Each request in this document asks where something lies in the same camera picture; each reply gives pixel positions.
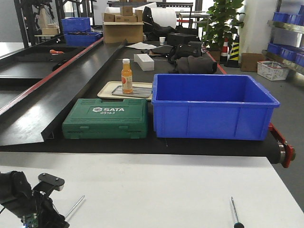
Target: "black bag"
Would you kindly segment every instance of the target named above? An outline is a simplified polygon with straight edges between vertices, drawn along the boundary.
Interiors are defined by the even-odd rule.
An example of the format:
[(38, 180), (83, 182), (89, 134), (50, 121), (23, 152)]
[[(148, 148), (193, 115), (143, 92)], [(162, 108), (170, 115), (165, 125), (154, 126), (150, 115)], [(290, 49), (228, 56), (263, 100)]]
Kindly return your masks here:
[(214, 74), (218, 69), (217, 62), (205, 57), (182, 57), (176, 60), (171, 74)]
[(200, 50), (198, 50), (197, 47), (192, 47), (187, 44), (179, 44), (178, 46), (172, 48), (168, 55), (168, 61), (169, 63), (174, 63), (176, 59), (188, 56), (199, 57)]

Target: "blue storage bin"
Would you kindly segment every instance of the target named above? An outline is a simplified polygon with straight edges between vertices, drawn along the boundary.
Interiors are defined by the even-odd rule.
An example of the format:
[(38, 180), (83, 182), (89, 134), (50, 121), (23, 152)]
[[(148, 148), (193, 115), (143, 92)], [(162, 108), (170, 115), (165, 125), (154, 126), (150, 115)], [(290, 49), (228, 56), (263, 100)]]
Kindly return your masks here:
[(300, 48), (295, 48), (295, 47), (292, 47), (292, 48), (281, 48), (281, 57), (284, 58), (284, 59), (287, 59), (289, 61), (295, 61), (295, 58), (296, 58), (296, 54), (297, 53), (304, 53), (304, 50), (303, 49), (300, 49)]
[(295, 58), (295, 63), (304, 67), (304, 54), (297, 53)]
[(296, 15), (294, 22), (295, 22), (294, 23), (295, 25), (303, 26), (304, 25), (304, 15)]
[(289, 17), (287, 19), (287, 23), (294, 24), (296, 18), (296, 14), (289, 14)]
[(267, 51), (279, 55), (281, 53), (281, 47), (282, 45), (269, 43)]
[(88, 32), (88, 35), (65, 34), (66, 44), (73, 47), (87, 47), (101, 37), (102, 35), (99, 32)]
[(90, 32), (90, 18), (67, 18), (62, 19), (63, 33)]
[(152, 91), (161, 138), (264, 140), (280, 105), (246, 75), (157, 74)]
[(287, 14), (287, 13), (275, 12), (273, 21), (287, 22), (288, 17), (289, 17), (289, 14)]

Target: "screwdriver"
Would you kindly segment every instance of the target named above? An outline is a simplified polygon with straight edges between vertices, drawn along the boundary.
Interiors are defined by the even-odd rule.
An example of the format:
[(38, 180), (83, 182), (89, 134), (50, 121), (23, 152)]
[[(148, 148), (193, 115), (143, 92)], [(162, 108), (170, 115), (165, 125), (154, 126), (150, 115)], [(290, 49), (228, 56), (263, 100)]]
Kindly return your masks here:
[(232, 203), (233, 212), (234, 212), (234, 215), (235, 215), (236, 221), (237, 221), (234, 224), (234, 228), (245, 228), (244, 225), (242, 223), (240, 223), (238, 220), (238, 214), (237, 214), (236, 206), (234, 205), (233, 197), (231, 197), (231, 203)]

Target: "traffic cone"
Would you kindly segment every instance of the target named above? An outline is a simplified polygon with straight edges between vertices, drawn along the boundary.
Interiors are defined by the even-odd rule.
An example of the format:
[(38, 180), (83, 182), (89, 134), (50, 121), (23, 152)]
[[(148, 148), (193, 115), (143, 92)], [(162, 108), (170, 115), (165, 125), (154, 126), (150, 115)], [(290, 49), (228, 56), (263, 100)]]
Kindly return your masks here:
[(228, 60), (228, 38), (225, 37), (222, 52), (220, 53), (219, 63), (226, 63)]
[(233, 41), (232, 49), (231, 49), (231, 52), (230, 52), (230, 58), (224, 64), (224, 66), (239, 68), (238, 57), (239, 57), (239, 35), (237, 35), (236, 38)]

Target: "white cup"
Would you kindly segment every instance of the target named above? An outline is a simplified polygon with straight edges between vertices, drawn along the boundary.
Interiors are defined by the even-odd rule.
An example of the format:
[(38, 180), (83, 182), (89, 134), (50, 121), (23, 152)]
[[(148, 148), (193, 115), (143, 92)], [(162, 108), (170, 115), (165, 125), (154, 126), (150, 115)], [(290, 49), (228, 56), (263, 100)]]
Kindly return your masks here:
[(160, 45), (163, 45), (165, 43), (166, 37), (160, 37)]

